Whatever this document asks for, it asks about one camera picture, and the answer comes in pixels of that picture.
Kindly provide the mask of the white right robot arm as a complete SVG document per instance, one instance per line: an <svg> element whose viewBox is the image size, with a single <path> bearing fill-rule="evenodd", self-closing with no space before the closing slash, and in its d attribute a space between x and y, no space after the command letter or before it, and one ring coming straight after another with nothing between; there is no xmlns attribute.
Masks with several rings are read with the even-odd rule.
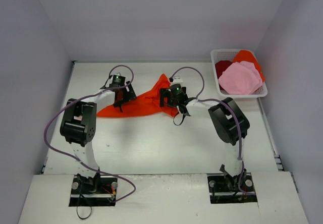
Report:
<svg viewBox="0 0 323 224"><path fill-rule="evenodd" d="M250 123L236 102L230 97L224 100L188 97L185 87L174 84L160 90L159 104L177 109L182 119L203 117L211 120L218 137L225 143L224 163L220 167L223 183L230 190L240 186L244 172L243 144Z"/></svg>

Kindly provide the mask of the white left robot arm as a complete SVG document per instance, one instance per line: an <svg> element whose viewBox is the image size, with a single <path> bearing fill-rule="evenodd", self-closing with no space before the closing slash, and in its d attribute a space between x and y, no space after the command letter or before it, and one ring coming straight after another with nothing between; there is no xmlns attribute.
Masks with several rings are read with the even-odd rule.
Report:
<svg viewBox="0 0 323 224"><path fill-rule="evenodd" d="M85 193L96 193L101 187L99 166L92 146L97 113L110 105L122 111L123 104L136 98L131 82L117 73L109 76L94 96L83 99L65 110L60 134L71 145L74 156L80 163L76 178L79 189Z"/></svg>

